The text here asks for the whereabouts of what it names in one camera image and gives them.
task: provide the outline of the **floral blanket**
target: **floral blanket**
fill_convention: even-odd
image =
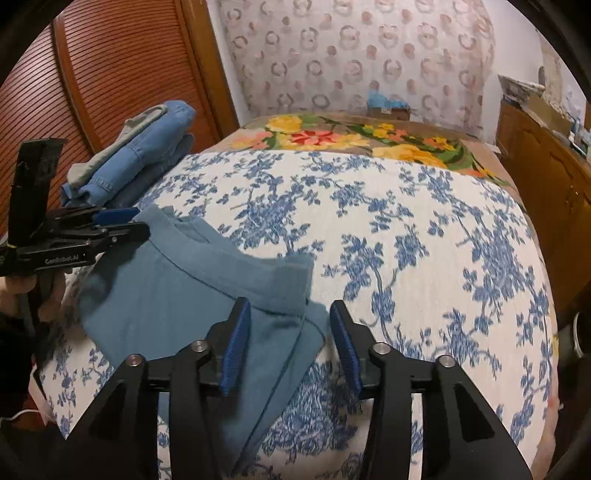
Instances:
[[[446,168],[501,187],[512,184],[506,171],[496,168],[496,159],[476,158],[463,140],[474,138],[417,122],[388,122],[348,113],[301,113],[258,118],[207,152],[279,149],[357,153]]]
[[[535,463],[557,388],[556,320],[532,232],[505,190],[423,162],[247,150],[187,156],[139,206],[152,202],[205,218],[256,257],[313,255],[313,301],[328,309],[344,299],[377,341],[406,356],[453,356]],[[69,279],[56,350],[42,369],[64,435],[117,367],[77,322],[83,272]],[[355,479],[371,408],[351,395],[329,340],[236,477]],[[415,395],[411,479],[421,477],[422,435]],[[159,420],[163,480],[171,478],[168,446]]]

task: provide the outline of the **metal screw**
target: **metal screw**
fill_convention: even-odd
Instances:
[[[142,359],[142,356],[139,353],[133,353],[132,355],[127,357],[125,363],[128,364],[130,367],[137,367],[138,365],[141,365],[143,361],[144,360]]]
[[[207,344],[207,340],[195,340],[191,344],[191,350],[193,352],[204,352],[208,348],[209,348],[209,345]]]
[[[386,353],[390,353],[392,351],[392,347],[390,347],[387,343],[379,342],[374,344],[374,352],[378,355],[386,355]]]
[[[445,368],[450,368],[456,365],[456,361],[449,355],[442,355],[439,357],[439,363]]]

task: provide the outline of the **blue gripper pad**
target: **blue gripper pad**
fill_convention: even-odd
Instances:
[[[339,352],[340,363],[345,372],[345,379],[349,388],[358,397],[362,388],[359,357],[357,356],[351,337],[345,328],[345,323],[336,306],[336,302],[333,302],[330,306],[330,330],[335,339],[336,349]]]
[[[92,221],[97,225],[120,225],[129,221],[139,213],[136,207],[114,208],[96,213]]]
[[[220,379],[220,389],[222,394],[227,396],[230,390],[236,385],[238,374],[240,373],[240,367],[244,354],[246,352],[246,346],[248,344],[248,337],[251,332],[251,304],[247,299],[243,300],[241,308],[238,312],[234,309],[230,315],[237,314],[236,326],[232,331],[228,347],[223,355],[222,361],[222,377]]]

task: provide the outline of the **white bedspread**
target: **white bedspread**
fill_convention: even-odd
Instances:
[[[186,157],[140,207],[151,202],[204,217],[257,257],[313,254],[314,301],[328,308],[344,299],[377,341],[407,356],[452,355],[532,464],[554,371],[554,312],[531,231],[507,192],[402,161],[244,151]],[[76,324],[82,276],[70,279],[63,331],[43,370],[65,435],[117,367]],[[411,478],[418,479],[422,418],[414,400]],[[241,475],[353,479],[370,414],[371,402],[352,398],[326,345]],[[167,479],[168,435],[160,423]]]

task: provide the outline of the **wooden louvered door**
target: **wooden louvered door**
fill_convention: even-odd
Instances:
[[[75,0],[27,50],[0,88],[0,235],[23,140],[69,140],[50,193],[56,207],[70,165],[112,143],[124,120],[149,106],[179,99],[196,110],[193,151],[228,133],[235,119],[212,113],[216,98],[203,74],[211,67],[191,44],[190,1]]]
[[[169,99],[197,111],[197,150],[219,140],[177,9],[172,0],[76,0],[61,14],[58,28],[102,145],[115,140],[126,118]]]
[[[51,32],[46,28],[33,42],[0,88],[0,236],[6,231],[14,165],[23,140],[67,138],[50,206],[59,205],[58,188],[69,165],[87,161],[86,146],[60,81]]]

